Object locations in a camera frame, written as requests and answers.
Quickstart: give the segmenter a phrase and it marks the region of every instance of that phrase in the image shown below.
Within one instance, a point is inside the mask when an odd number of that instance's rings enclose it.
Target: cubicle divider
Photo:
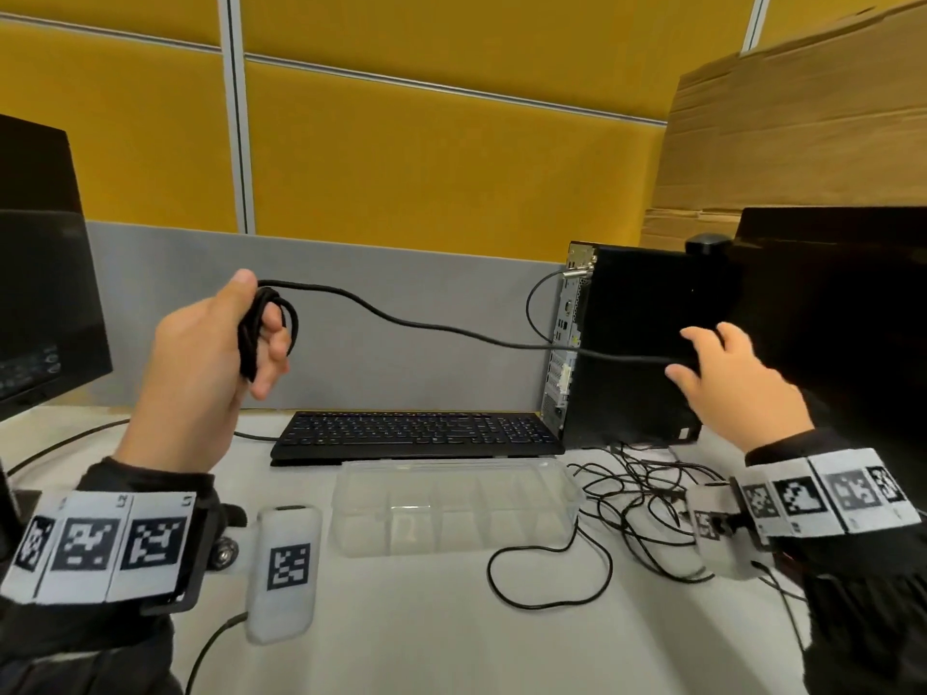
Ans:
[[[543,343],[525,320],[531,286],[560,264],[88,222],[114,373],[85,401],[133,405],[158,321],[210,296],[239,267],[345,288],[390,314]],[[556,279],[532,303],[552,322]],[[539,408],[546,354],[380,320],[353,302],[286,292],[299,313],[291,373],[265,402],[314,409]]]

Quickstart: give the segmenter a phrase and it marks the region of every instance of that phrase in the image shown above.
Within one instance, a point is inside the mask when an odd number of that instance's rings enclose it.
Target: black sleeve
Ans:
[[[851,444],[829,429],[807,431],[747,454],[774,463]],[[797,565],[811,615],[805,650],[810,695],[927,693],[927,531],[924,525],[859,535],[782,538]]]
[[[196,491],[215,498],[207,473],[165,473],[104,459],[78,490]],[[190,532],[196,527],[191,523]],[[173,695],[173,626],[143,617],[137,600],[104,605],[16,605],[0,622],[0,695]]]

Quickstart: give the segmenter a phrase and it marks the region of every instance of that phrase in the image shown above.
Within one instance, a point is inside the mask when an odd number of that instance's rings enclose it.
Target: clear plastic box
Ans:
[[[581,498],[553,459],[355,460],[338,473],[332,531],[351,557],[562,546]]]

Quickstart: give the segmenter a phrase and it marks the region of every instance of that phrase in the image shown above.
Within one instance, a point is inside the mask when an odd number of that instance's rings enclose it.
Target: yellow fabric panel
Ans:
[[[237,230],[223,61],[0,20],[0,113],[63,128],[88,219]]]
[[[0,0],[0,12],[219,44],[217,0]]]
[[[562,261],[636,244],[662,129],[248,63],[257,232]]]
[[[886,9],[911,0],[770,0],[760,47],[811,33],[868,9]]]
[[[251,53],[666,117],[753,0],[241,0]]]

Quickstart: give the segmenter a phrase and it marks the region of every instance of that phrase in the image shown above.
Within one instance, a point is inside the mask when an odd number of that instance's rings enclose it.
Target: black monitor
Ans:
[[[0,115],[0,146],[4,420],[112,364],[67,134]]]
[[[728,264],[760,359],[927,499],[927,208],[748,208]]]

